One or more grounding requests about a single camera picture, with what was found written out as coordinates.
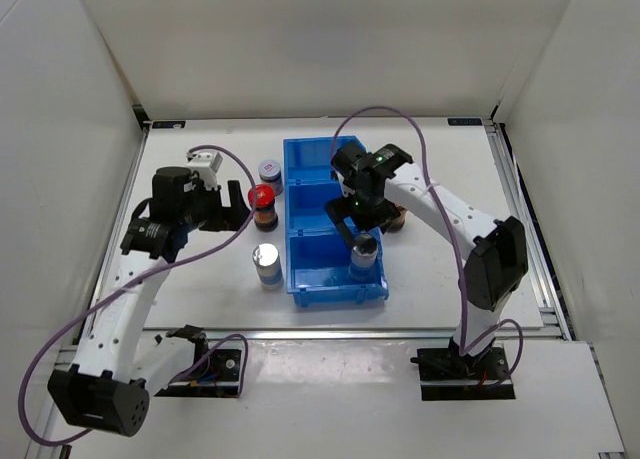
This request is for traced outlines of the silver lid peppercorn jar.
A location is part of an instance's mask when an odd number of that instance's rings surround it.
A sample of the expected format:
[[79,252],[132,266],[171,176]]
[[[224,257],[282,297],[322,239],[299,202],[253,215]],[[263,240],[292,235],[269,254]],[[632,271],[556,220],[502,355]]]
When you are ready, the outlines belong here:
[[275,245],[262,243],[252,252],[252,260],[261,286],[266,290],[277,290],[284,282],[280,254]]
[[351,247],[349,276],[355,282],[369,282],[378,255],[378,242],[368,233],[359,234]]

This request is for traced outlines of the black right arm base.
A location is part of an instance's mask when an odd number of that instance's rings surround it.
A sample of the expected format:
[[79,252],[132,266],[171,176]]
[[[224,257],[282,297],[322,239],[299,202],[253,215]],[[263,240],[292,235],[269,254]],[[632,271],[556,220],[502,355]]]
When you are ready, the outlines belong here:
[[491,346],[479,360],[471,362],[458,355],[454,343],[442,348],[420,348],[410,362],[418,370],[422,401],[516,399],[501,346]]

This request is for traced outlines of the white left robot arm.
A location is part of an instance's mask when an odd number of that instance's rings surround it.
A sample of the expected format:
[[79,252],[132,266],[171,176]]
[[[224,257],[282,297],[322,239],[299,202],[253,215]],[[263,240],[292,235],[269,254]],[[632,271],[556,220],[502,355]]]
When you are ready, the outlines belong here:
[[142,357],[136,350],[148,314],[191,232],[238,232],[250,210],[237,180],[229,205],[212,178],[168,166],[151,181],[150,197],[134,209],[121,242],[110,297],[97,305],[89,336],[71,366],[54,371],[47,389],[65,421],[126,437],[135,435],[159,391],[178,381],[213,376],[207,336],[186,325],[158,337]]

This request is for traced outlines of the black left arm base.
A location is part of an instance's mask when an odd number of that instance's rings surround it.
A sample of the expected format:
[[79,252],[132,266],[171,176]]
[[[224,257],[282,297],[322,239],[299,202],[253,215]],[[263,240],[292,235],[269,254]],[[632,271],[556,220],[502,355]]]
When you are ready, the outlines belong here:
[[189,374],[182,373],[179,380],[173,380],[160,389],[156,397],[191,398],[239,398],[244,389],[248,364],[249,342],[240,333],[231,333],[215,344],[202,328],[186,325],[172,329],[156,340],[181,339],[194,346],[193,363],[203,360]]

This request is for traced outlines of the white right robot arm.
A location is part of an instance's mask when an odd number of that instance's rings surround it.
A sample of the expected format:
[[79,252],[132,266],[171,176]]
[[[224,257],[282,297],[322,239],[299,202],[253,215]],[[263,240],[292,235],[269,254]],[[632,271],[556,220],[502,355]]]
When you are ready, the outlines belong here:
[[462,310],[449,366],[460,378],[476,376],[485,366],[504,305],[528,272],[523,224],[470,206],[427,179],[411,156],[393,144],[368,152],[350,141],[333,155],[331,167],[341,195],[328,201],[325,211],[349,247],[362,242],[361,233],[386,232],[402,211],[451,244],[461,263]]

